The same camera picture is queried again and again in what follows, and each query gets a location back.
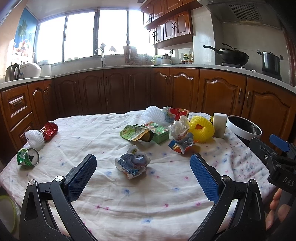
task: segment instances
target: green box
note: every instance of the green box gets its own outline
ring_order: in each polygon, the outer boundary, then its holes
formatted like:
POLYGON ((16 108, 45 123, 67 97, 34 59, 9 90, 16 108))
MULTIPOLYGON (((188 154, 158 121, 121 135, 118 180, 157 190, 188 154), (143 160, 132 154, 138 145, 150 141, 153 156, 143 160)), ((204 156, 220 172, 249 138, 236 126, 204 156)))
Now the green box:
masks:
POLYGON ((148 122, 146 124, 143 124, 142 126, 150 129, 150 130, 155 130, 154 136, 153 136, 153 141, 155 141, 157 144, 160 144, 161 142, 166 141, 169 138, 170 131, 168 128, 165 128, 163 126, 159 126, 158 124, 154 122, 148 122))

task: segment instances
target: ceiling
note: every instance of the ceiling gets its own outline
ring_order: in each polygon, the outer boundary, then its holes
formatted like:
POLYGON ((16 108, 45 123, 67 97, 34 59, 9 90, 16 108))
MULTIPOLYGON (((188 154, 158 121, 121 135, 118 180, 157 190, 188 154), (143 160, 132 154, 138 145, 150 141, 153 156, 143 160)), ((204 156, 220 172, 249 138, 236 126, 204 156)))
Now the ceiling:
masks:
POLYGON ((139 9, 137 0, 29 0, 27 8, 38 20, 82 9, 106 7, 139 9))

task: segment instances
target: human hand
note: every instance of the human hand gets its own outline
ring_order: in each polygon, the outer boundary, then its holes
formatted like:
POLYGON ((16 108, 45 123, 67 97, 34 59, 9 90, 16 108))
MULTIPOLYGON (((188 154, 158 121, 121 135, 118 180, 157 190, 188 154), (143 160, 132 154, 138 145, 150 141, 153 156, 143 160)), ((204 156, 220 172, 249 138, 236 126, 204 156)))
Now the human hand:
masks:
MULTIPOLYGON (((279 205, 280 198, 281 198, 281 189, 279 188, 277 190, 277 192, 274 194, 273 200, 269 205, 270 212, 267 215, 266 221, 265 221, 266 230, 268 230, 272 226, 272 224, 274 222, 274 213, 275 213, 275 211, 276 211, 276 209, 277 209, 277 207, 279 205)), ((279 208, 277 215, 278 215, 278 218, 279 218, 280 222, 282 222, 286 218, 286 216, 287 216, 288 212, 290 211, 290 209, 291 209, 291 207, 289 205, 287 205, 287 204, 283 204, 279 208)))

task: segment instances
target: blue textured pad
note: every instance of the blue textured pad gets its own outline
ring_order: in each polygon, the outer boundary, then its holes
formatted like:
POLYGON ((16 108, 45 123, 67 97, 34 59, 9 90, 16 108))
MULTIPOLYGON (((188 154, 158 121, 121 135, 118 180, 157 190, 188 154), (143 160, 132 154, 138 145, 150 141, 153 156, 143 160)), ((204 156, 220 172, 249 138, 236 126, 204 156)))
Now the blue textured pad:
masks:
POLYGON ((191 156, 190 167, 207 198, 217 203, 219 200, 219 185, 196 155, 191 156))
POLYGON ((92 155, 69 182, 66 196, 68 202, 74 202, 79 198, 95 170, 96 157, 92 155))
POLYGON ((277 146, 279 149, 281 149, 283 152, 288 152, 290 150, 288 143, 274 134, 270 135, 269 141, 277 146))

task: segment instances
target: wok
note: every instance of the wok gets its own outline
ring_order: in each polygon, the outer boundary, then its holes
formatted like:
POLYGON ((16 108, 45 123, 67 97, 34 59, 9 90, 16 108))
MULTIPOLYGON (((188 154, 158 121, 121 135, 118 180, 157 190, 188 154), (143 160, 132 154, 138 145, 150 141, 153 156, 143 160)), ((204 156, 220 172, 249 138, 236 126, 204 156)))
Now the wok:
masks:
POLYGON ((204 45, 203 47, 208 48, 208 49, 212 49, 216 53, 220 54, 222 61, 224 63, 243 66, 248 62, 249 56, 246 53, 239 51, 236 48, 233 48, 228 44, 223 43, 223 45, 229 46, 231 49, 218 50, 218 49, 215 49, 214 47, 207 46, 207 45, 204 45))

